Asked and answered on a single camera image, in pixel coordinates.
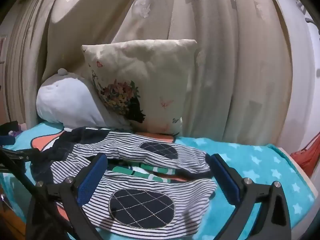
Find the striped navy patch pants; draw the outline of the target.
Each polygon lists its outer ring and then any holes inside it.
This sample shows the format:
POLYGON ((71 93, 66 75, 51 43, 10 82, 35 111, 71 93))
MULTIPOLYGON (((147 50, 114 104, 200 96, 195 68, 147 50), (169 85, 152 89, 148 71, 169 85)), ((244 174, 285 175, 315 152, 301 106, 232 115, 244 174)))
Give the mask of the striped navy patch pants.
POLYGON ((216 190, 207 154, 193 147, 97 128, 63 132, 31 159, 35 180, 60 183, 96 155, 108 167, 84 211, 111 233, 138 239, 175 239, 197 233, 216 190))

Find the dark clothes pile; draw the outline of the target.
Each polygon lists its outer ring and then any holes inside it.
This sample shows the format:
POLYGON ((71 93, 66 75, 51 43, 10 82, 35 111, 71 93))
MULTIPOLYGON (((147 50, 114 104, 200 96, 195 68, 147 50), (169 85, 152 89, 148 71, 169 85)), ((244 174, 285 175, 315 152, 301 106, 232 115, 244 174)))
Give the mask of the dark clothes pile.
POLYGON ((0 145, 14 145, 16 137, 26 130, 26 124, 19 124, 18 121, 7 122, 0 128, 0 145))

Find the red bag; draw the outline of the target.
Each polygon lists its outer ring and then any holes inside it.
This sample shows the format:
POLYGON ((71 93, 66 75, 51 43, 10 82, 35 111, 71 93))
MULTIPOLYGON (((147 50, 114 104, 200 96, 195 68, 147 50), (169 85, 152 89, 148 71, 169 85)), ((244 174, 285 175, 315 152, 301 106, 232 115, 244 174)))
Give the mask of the red bag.
POLYGON ((318 132, 300 151, 290 154, 291 158, 310 178, 319 161, 320 132, 318 132))

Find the grey whale plush pillow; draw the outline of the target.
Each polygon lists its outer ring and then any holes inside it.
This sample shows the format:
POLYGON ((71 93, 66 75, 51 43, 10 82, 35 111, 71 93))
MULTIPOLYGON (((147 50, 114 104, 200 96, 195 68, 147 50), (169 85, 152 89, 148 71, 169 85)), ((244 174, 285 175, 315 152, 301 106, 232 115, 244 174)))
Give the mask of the grey whale plush pillow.
POLYGON ((38 116, 65 128, 95 127, 130 129, 123 116, 109 111, 93 85, 83 77, 60 68, 40 86, 36 98, 38 116))

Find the cream floral cushion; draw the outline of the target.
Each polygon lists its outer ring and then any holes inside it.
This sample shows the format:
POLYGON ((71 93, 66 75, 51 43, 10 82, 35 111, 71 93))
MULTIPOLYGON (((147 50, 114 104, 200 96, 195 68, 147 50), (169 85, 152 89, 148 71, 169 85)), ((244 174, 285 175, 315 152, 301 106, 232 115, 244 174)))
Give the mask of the cream floral cushion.
POLYGON ((195 40, 133 40, 83 45, 92 83, 103 104, 135 130, 177 135, 195 40))

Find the beige flower curtain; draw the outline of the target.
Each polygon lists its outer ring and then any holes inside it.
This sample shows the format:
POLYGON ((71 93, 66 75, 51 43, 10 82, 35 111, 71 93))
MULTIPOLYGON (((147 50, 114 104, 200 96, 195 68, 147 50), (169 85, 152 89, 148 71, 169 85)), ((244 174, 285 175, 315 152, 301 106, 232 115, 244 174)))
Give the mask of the beige flower curtain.
POLYGON ((17 0, 1 120, 274 144, 292 85, 275 0, 17 0))

